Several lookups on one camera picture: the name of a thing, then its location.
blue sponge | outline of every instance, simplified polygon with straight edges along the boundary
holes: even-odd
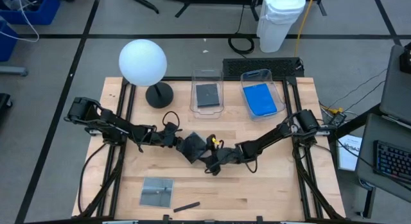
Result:
[[[266,116],[277,112],[266,83],[244,87],[243,90],[247,103],[256,116]]]

yellow cable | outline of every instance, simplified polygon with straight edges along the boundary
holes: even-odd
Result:
[[[308,8],[306,10],[306,13],[304,14],[304,19],[302,20],[301,26],[300,26],[300,30],[298,31],[298,36],[297,36],[297,43],[295,44],[295,52],[294,52],[294,57],[297,57],[297,53],[298,53],[298,44],[300,42],[300,36],[302,33],[302,29],[304,27],[304,24],[306,23],[306,19],[307,19],[307,15],[310,12],[311,9],[311,5],[313,4],[313,0],[310,0],[310,3],[308,4]]]
[[[338,108],[338,109],[333,109],[333,108],[325,107],[324,105],[320,105],[320,106],[321,106],[321,108],[323,108],[327,111],[330,111],[332,114],[337,114],[337,112],[343,112],[344,111],[341,107]]]

gray floor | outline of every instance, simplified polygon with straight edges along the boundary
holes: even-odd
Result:
[[[179,18],[174,14],[182,3],[149,0],[160,9],[157,15],[131,0],[101,0],[91,34],[181,34],[234,33],[241,6],[191,5]],[[381,0],[397,34],[411,34],[407,3],[411,0]],[[94,0],[62,3],[53,24],[36,26],[41,34],[82,34]],[[374,0],[323,0],[328,16],[314,5],[304,34],[389,35]],[[291,28],[296,34],[301,17]],[[26,26],[13,26],[19,33],[31,33]],[[245,10],[242,33],[255,33],[257,22]],[[73,84],[63,110],[76,96],[98,99],[107,76],[121,76],[118,55],[127,39],[87,39]],[[189,76],[196,68],[221,68],[224,58],[241,58],[226,39],[156,39],[168,58],[169,76]],[[411,40],[402,40],[402,45]],[[79,44],[78,39],[41,39],[38,43],[18,41],[9,62],[25,66],[29,75],[0,76],[0,92],[10,93],[14,107],[0,128],[0,222],[14,223],[37,157],[55,112],[67,73]],[[299,56],[306,76],[314,77],[321,102],[330,105],[360,83],[387,67],[393,40],[303,39]],[[293,56],[295,40],[287,39],[276,53],[256,50],[249,58]],[[346,108],[384,79],[375,78],[335,106]],[[380,100],[382,87],[370,94],[353,112],[361,113]],[[85,160],[89,136],[81,127],[60,118],[51,149],[35,191],[26,221],[69,218]],[[365,201],[365,189],[353,173],[338,171],[338,181],[347,217],[362,220],[355,212]],[[405,223],[411,218],[411,204],[378,190],[371,221]]]

black lamp base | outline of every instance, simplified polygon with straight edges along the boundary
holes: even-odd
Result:
[[[164,108],[173,101],[173,98],[173,89],[167,83],[156,83],[149,86],[146,91],[146,100],[153,108]]]

black cord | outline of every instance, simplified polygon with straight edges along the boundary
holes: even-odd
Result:
[[[359,102],[361,102],[361,100],[363,100],[364,98],[366,98],[369,94],[371,94],[372,92],[374,92],[382,83],[384,83],[384,81],[380,82],[379,84],[377,84],[377,86],[375,86],[375,88],[373,88],[371,91],[369,91],[365,96],[363,96],[361,99],[359,99],[357,102],[353,103],[350,107],[348,107],[346,110],[349,110],[350,108],[352,108],[354,105],[358,104]]]
[[[346,97],[349,96],[351,93],[353,93],[353,92],[355,92],[356,90],[358,90],[362,85],[365,85],[365,84],[368,83],[370,80],[372,80],[372,79],[374,79],[374,78],[376,78],[376,77],[379,77],[379,76],[380,76],[383,72],[385,72],[386,70],[387,70],[387,69],[382,70],[382,72],[378,73],[376,76],[373,76],[373,77],[369,78],[367,81],[365,81],[365,82],[361,83],[359,86],[357,86],[357,88],[355,88],[355,89],[351,90],[350,92],[348,92],[345,96],[343,96],[343,97],[341,97],[340,99],[334,101],[334,103],[332,103],[332,104],[327,108],[327,110],[329,110],[329,108],[331,108],[333,105],[335,105],[335,103],[337,103],[338,101],[346,98]]]
[[[239,32],[240,32],[240,28],[241,28],[241,23],[242,23],[242,21],[243,21],[244,8],[245,8],[245,5],[243,4],[243,8],[242,8],[242,10],[241,10],[241,16],[240,16],[240,23],[239,23],[239,25],[238,25],[238,29],[237,29],[236,33],[234,33],[234,34],[240,34]],[[243,58],[247,58],[247,57],[245,57],[244,55],[252,53],[252,52],[254,51],[254,48],[255,48],[254,41],[253,41],[252,38],[245,38],[245,39],[247,39],[247,40],[250,42],[250,44],[251,44],[251,47],[250,47],[249,49],[247,49],[247,50],[239,50],[239,49],[235,48],[235,47],[233,46],[233,44],[232,44],[232,41],[231,41],[232,38],[229,38],[229,39],[228,39],[229,46],[231,47],[231,49],[232,49],[235,53],[241,55]]]
[[[257,156],[255,156],[255,158],[256,158],[256,160],[255,160],[255,162],[256,162],[256,167],[255,167],[254,170],[251,170],[251,168],[250,168],[250,166],[249,166],[249,163],[244,162],[244,163],[245,163],[245,166],[247,167],[247,169],[249,169],[249,171],[250,171],[251,173],[257,172],[257,169],[258,169],[258,161],[257,161],[258,158],[257,158]]]
[[[322,148],[323,150],[327,150],[328,152],[331,153],[331,150],[327,149],[327,148],[324,147],[324,146],[321,146],[321,145],[318,145],[318,144],[314,144],[313,146],[316,146],[316,147],[318,147],[318,148]],[[306,149],[309,150],[311,147],[312,147],[312,146],[310,146],[310,147],[308,147],[308,146],[300,146],[300,147],[298,147],[298,148],[293,149],[293,151],[292,151],[292,156],[293,156],[294,160],[302,160],[302,159],[305,158],[306,155],[307,155],[307,153],[304,153],[304,155],[303,155],[302,157],[297,158],[297,157],[295,156],[295,152],[296,152],[296,151],[299,151],[299,148],[306,148]]]
[[[154,125],[153,130],[147,132],[147,133],[143,136],[143,138],[141,139],[141,141],[137,143],[137,147],[139,148],[139,152],[140,152],[140,153],[144,153],[143,149],[141,148],[141,145],[143,144],[144,139],[148,136],[148,134],[152,134],[152,133],[154,133],[154,132],[156,132],[156,131],[157,131],[157,127]]]
[[[82,185],[83,185],[83,176],[84,176],[85,167],[88,165],[90,160],[95,156],[95,154],[97,154],[100,150],[104,148],[104,146],[106,146],[106,144],[103,144],[102,146],[100,146],[94,153],[90,155],[90,157],[84,163],[82,174],[80,175],[80,185],[78,186],[78,194],[77,194],[77,207],[80,213],[83,212],[82,204],[81,204],[81,197],[82,197]]]
[[[377,171],[379,173],[379,175],[388,178],[390,180],[392,180],[393,182],[397,183],[398,185],[400,185],[401,187],[404,187],[405,189],[407,189],[408,191],[411,191],[411,188],[406,186],[405,184],[403,184],[402,182],[400,182],[399,180],[396,180],[384,173],[382,173],[379,169],[377,169],[376,167],[374,167],[372,164],[368,163],[365,159],[363,159],[362,157],[358,156],[357,154],[353,153],[351,150],[349,150],[344,144],[342,144],[340,142],[340,140],[338,140],[337,137],[337,133],[335,133],[335,137],[337,138],[338,143],[340,143],[341,146],[339,147],[343,147],[345,150],[347,150],[351,155],[354,155],[355,157],[357,157],[358,159],[360,159],[362,162],[364,162],[366,165],[368,165],[369,167],[371,167],[373,170]]]
[[[164,126],[166,126],[166,123],[164,122],[164,120],[166,119],[166,116],[167,116],[168,114],[170,114],[170,113],[174,114],[175,117],[177,118],[177,127],[176,127],[176,129],[175,129],[174,131],[172,131],[172,132],[170,132],[170,133],[168,133],[168,134],[162,135],[163,137],[167,137],[167,136],[169,136],[169,135],[175,134],[176,132],[179,132],[179,131],[182,130],[182,129],[179,129],[179,128],[180,128],[180,117],[179,117],[179,115],[177,115],[177,113],[175,113],[174,111],[168,111],[167,113],[165,113],[165,115],[162,117],[162,124],[163,124]],[[144,152],[143,149],[141,148],[141,145],[143,144],[144,139],[145,139],[149,134],[152,134],[153,132],[156,132],[156,131],[157,131],[157,127],[154,125],[154,129],[151,130],[150,132],[147,132],[147,133],[143,136],[143,138],[141,139],[141,141],[137,143],[137,147],[139,148],[140,153],[143,153],[143,152]]]
[[[168,135],[175,134],[176,132],[181,131],[181,129],[179,129],[179,128],[180,128],[180,118],[179,118],[179,115],[177,115],[174,111],[168,111],[168,112],[164,115],[164,117],[162,117],[162,124],[163,124],[164,126],[166,126],[166,123],[164,123],[164,120],[166,119],[166,116],[167,116],[168,114],[170,114],[170,113],[174,114],[175,117],[177,118],[177,127],[176,127],[176,129],[175,129],[174,131],[170,132],[169,134],[163,135],[163,137],[166,137],[166,136],[168,136]]]

